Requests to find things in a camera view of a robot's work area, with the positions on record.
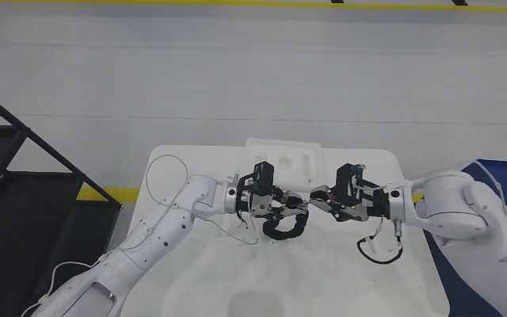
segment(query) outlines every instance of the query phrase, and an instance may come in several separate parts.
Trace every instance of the metal rod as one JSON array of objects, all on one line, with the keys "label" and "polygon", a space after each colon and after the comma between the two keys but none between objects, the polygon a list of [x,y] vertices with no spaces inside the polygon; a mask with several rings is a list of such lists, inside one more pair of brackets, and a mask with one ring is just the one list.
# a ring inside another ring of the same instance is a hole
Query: metal rod
[{"label": "metal rod", "polygon": [[83,181],[88,184],[91,188],[95,189],[98,193],[100,193],[105,199],[111,201],[112,203],[116,203],[120,207],[120,203],[116,201],[111,195],[105,192],[97,183],[92,181],[88,176],[86,176],[83,172],[80,171],[74,164],[72,164],[68,159],[63,157],[55,148],[49,145],[46,141],[44,141],[40,136],[38,136],[32,129],[27,127],[23,122],[17,119],[12,113],[7,111],[4,107],[0,105],[0,116],[3,116],[10,124],[12,124],[16,129],[25,133],[26,136],[31,139],[35,144],[39,147],[42,147],[47,153],[49,153],[53,158],[58,160],[58,162],[62,163],[67,169],[69,169],[72,173],[77,174],[79,177],[83,179]]}]

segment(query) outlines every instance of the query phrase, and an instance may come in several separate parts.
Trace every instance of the blue fabric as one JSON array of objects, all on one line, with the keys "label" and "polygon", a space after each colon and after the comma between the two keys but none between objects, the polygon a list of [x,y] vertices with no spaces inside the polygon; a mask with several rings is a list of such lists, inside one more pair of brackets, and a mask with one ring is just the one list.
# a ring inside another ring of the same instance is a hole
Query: blue fabric
[{"label": "blue fabric", "polygon": [[[485,168],[500,182],[504,195],[507,196],[507,162],[479,160]],[[476,181],[482,181],[498,194],[494,183],[477,164],[470,164],[463,172],[471,175]],[[477,292],[459,277],[451,263],[442,254],[431,234],[424,231],[438,275],[444,286],[449,301],[451,317],[497,317],[501,314],[486,302]]]}]

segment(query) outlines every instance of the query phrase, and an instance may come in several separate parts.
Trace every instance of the robotic hand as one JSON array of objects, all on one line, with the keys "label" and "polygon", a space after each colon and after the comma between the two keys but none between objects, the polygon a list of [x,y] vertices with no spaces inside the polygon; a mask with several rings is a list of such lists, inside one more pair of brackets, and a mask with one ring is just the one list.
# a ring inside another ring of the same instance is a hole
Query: robotic hand
[{"label": "robotic hand", "polygon": [[[194,174],[175,197],[167,197],[141,219],[116,249],[103,254],[88,271],[71,278],[51,295],[43,296],[33,316],[119,316],[130,290],[192,230],[194,220],[217,214],[235,214],[243,222],[242,212],[264,218],[263,232],[279,240],[303,233],[309,204],[328,212],[337,222],[387,218],[393,221],[398,240],[394,258],[381,262],[362,251],[360,244],[370,243],[378,232],[357,243],[360,252],[378,264],[401,257],[403,223],[424,228],[445,242],[485,235],[504,221],[499,220],[505,216],[501,213],[503,202],[468,174],[445,172],[378,186],[363,179],[364,169],[362,165],[345,164],[337,170],[335,186],[313,189],[309,202],[273,185],[274,167],[267,162],[258,163],[252,174],[242,178],[236,174],[233,181]],[[214,205],[218,186],[225,190]],[[416,208],[412,194],[417,189],[423,191],[425,199]],[[276,226],[288,216],[296,217],[294,228],[278,231]],[[505,246],[506,238],[501,235],[500,247],[505,250]]]}]

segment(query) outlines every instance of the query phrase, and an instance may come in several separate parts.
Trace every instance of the black metal stand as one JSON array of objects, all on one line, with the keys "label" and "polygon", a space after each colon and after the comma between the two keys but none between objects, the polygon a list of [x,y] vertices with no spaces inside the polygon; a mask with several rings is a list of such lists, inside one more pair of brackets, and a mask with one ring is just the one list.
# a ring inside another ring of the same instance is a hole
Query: black metal stand
[{"label": "black metal stand", "polygon": [[40,136],[38,136],[32,129],[23,124],[19,119],[17,119],[12,113],[7,111],[4,107],[0,105],[0,116],[3,117],[7,122],[13,125],[18,131],[19,134],[16,135],[16,139],[13,142],[12,147],[9,149],[8,155],[0,161],[0,171],[5,171],[7,166],[10,164],[15,154],[26,140],[26,138],[31,139],[35,144],[49,153],[53,158],[55,158],[58,162],[62,163],[67,169],[69,169],[72,173],[78,175],[82,180],[88,184],[91,188],[95,189],[98,193],[100,193],[105,199],[108,201],[115,203],[120,208],[120,203],[116,201],[116,199],[112,198],[111,195],[106,193],[99,185],[92,181],[88,176],[86,176],[83,172],[81,172],[74,164],[69,162],[68,159],[64,158],[57,150],[55,150],[51,145],[49,145],[46,141],[44,141]]},{"label": "black metal stand", "polygon": [[[48,291],[59,263],[92,264],[106,252],[123,205],[2,106],[0,116],[11,124],[0,126],[0,315],[14,317]],[[8,170],[27,139],[70,173]],[[107,201],[77,201],[84,183]],[[83,270],[63,266],[55,289]]]}]

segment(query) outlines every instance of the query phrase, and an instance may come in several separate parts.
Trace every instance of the black metal frame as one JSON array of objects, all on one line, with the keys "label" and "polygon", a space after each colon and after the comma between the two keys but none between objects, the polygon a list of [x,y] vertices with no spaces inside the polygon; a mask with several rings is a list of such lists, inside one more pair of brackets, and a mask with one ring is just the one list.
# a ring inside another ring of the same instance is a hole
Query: black metal frame
[{"label": "black metal frame", "polygon": [[92,181],[86,174],[80,171],[74,164],[72,164],[68,159],[63,157],[54,147],[49,145],[46,141],[44,141],[40,136],[38,136],[32,129],[23,124],[19,119],[17,119],[12,113],[7,111],[4,107],[0,105],[0,116],[4,118],[7,122],[9,122],[14,128],[17,129],[17,134],[14,138],[13,143],[6,151],[6,158],[0,161],[0,175],[9,173],[7,170],[7,166],[13,160],[16,153],[19,151],[23,142],[28,138],[32,140],[35,144],[45,150],[50,156],[56,159],[58,162],[62,163],[68,170],[70,170],[73,174],[77,175],[84,183],[88,184],[91,188],[95,189],[98,193],[100,193],[106,200],[115,204],[118,209],[122,208],[122,204],[114,199],[111,195],[105,192],[95,181]]}]

